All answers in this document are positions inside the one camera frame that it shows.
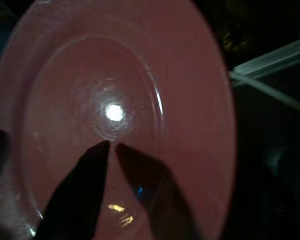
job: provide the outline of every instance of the glossy plate surface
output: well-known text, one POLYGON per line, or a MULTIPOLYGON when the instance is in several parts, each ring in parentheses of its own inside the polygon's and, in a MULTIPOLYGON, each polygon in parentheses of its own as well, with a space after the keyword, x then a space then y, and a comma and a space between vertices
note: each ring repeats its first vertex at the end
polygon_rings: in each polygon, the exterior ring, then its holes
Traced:
POLYGON ((85 150, 110 140, 95 239, 181 239, 176 226, 188 218, 216 239, 233 187, 234 125, 222 57, 188 0, 37 0, 1 59, 0 129, 31 224, 85 150), (123 172, 118 143, 160 164, 123 172))

